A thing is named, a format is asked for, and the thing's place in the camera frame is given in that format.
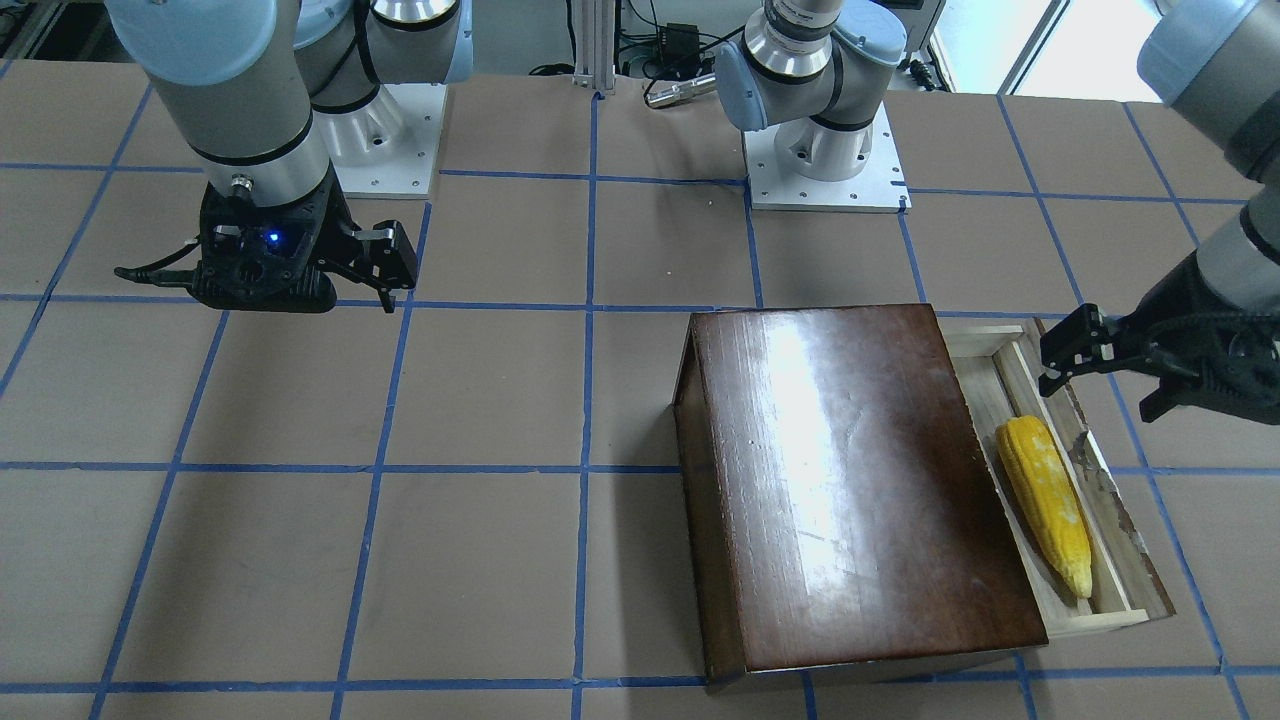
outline black cable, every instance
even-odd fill
[[[739,26],[737,29],[730,32],[728,35],[723,35],[721,37],[717,37],[716,42],[709,42],[707,45],[703,45],[701,47],[699,47],[694,53],[690,53],[690,54],[685,55],[684,58],[677,58],[676,61],[672,63],[672,64],[673,65],[678,65],[680,63],[684,63],[685,60],[687,60],[690,58],[700,58],[703,53],[710,50],[712,47],[716,47],[717,45],[719,45],[722,42],[726,42],[727,40],[730,40],[732,37],[736,37],[737,33],[742,32],[744,29],[746,29],[745,24],[744,26]],[[669,69],[669,67],[671,65],[664,65],[663,69]],[[653,92],[653,86],[655,86],[655,85],[658,85],[658,78],[650,79],[649,85],[644,88],[644,95],[641,95],[641,99],[644,100],[645,106],[649,108],[650,110],[660,110],[662,109],[662,108],[654,108],[653,105],[649,104],[649,94]]]
[[[187,241],[177,252],[165,255],[155,263],[147,263],[146,265],[141,265],[138,268],[116,268],[115,277],[142,284],[151,283],[151,273],[173,265],[178,260],[191,255],[192,250],[197,247],[200,247],[198,238],[192,238]]]
[[[536,68],[529,70],[531,76],[549,77],[549,76],[571,76],[575,68],[568,63],[550,63],[547,65],[538,65]]]
[[[568,18],[568,51],[570,56],[573,58],[573,64],[577,65],[577,36],[573,35],[573,0],[564,0],[564,8]]]

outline open drawer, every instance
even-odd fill
[[[1142,536],[1124,507],[1098,443],[1070,387],[1042,398],[1036,378],[1041,327],[943,327],[943,338],[974,429],[996,479],[997,492],[1048,638],[1125,628],[1174,614]],[[1043,560],[1018,509],[996,450],[996,428],[1019,415],[1036,415],[1070,459],[1068,474],[1088,525],[1093,548],[1093,597],[1078,600]]]

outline cable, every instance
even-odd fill
[[[739,26],[737,29],[730,32],[728,35],[723,35],[721,37],[717,37],[714,42],[709,42],[707,45],[703,45],[696,51],[690,53],[690,54],[685,55],[684,58],[676,59],[675,64],[678,65],[680,63],[684,63],[685,60],[687,60],[690,58],[700,58],[703,55],[703,53],[710,50],[712,47],[716,47],[717,45],[727,41],[727,40],[730,40],[732,37],[736,37],[737,33],[742,32],[744,29],[746,29],[745,24],[744,26]],[[657,78],[650,79],[649,85],[644,88],[644,95],[641,95],[641,99],[644,100],[645,106],[649,108],[650,110],[660,110],[660,108],[654,108],[653,105],[649,104],[649,94],[653,92],[653,86],[655,86],[655,85],[658,85],[658,79]]]
[[[538,65],[536,68],[529,70],[531,76],[549,77],[549,76],[571,76],[576,72],[573,65],[568,63],[549,63],[547,65]]]
[[[577,65],[577,36],[573,35],[573,0],[564,0],[564,8],[568,17],[568,51],[570,56],[573,58],[573,64]]]

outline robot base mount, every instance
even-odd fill
[[[808,118],[792,120],[810,123]],[[872,150],[861,170],[845,181],[819,181],[792,169],[791,158],[780,158],[776,136],[794,132],[791,123],[742,133],[751,206],[758,210],[822,210],[837,213],[897,213],[911,206],[902,163],[881,105],[872,122]]]

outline white metal base plate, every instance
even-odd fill
[[[404,111],[408,135],[390,159],[372,165],[338,165],[338,182],[347,197],[428,200],[444,128],[445,85],[388,85]]]
[[[742,133],[751,208],[837,213],[897,213],[910,208],[911,195],[906,191],[884,105],[877,110],[873,126],[872,152],[863,172],[840,182],[815,181],[783,168],[773,147],[780,126]]]

